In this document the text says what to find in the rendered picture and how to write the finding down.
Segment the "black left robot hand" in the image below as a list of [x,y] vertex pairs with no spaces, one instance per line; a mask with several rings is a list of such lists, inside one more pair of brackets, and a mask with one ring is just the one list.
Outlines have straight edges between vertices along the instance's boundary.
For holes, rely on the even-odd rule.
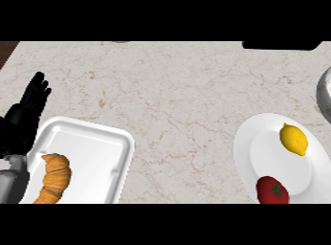
[[36,72],[4,116],[0,116],[0,159],[25,155],[32,148],[41,113],[50,94],[44,74]]

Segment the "yellow lemon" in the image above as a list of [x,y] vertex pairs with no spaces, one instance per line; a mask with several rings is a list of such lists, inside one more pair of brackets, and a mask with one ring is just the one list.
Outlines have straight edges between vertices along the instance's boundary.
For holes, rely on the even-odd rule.
[[308,148],[308,140],[301,129],[290,125],[284,124],[280,129],[280,144],[284,149],[296,154],[304,156]]

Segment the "white round plate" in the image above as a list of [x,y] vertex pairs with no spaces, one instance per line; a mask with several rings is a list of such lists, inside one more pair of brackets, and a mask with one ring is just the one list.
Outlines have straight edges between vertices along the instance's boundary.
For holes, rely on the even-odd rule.
[[[296,126],[306,136],[304,156],[280,144],[284,124]],[[233,140],[233,161],[252,199],[258,178],[271,176],[287,191],[290,203],[331,203],[331,160],[324,148],[304,125],[286,116],[261,113],[243,121]]]

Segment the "white rectangular tray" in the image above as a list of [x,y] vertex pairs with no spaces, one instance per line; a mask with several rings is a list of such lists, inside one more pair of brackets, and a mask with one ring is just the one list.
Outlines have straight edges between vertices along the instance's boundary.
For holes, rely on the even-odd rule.
[[41,156],[51,153],[67,158],[72,171],[57,203],[115,204],[132,152],[134,139],[125,130],[63,116],[45,120],[26,154],[29,182],[20,204],[38,197],[45,175]]

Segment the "golden croissant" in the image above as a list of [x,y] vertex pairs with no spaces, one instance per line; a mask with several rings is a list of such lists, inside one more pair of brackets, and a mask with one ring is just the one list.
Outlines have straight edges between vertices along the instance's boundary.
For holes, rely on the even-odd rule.
[[42,178],[42,187],[33,203],[54,204],[69,186],[72,174],[69,160],[57,153],[42,155],[41,158],[45,161],[45,175]]

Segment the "red tomato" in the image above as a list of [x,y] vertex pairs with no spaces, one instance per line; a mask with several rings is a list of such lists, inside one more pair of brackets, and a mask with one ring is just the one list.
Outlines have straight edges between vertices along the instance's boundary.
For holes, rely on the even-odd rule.
[[270,176],[262,176],[255,183],[256,200],[261,204],[286,204],[289,194],[280,182]]

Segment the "black appliance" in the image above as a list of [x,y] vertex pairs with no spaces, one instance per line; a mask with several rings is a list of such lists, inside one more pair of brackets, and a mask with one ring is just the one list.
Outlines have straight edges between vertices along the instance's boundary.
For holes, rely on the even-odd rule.
[[243,41],[242,47],[253,50],[311,51],[318,44],[318,41]]

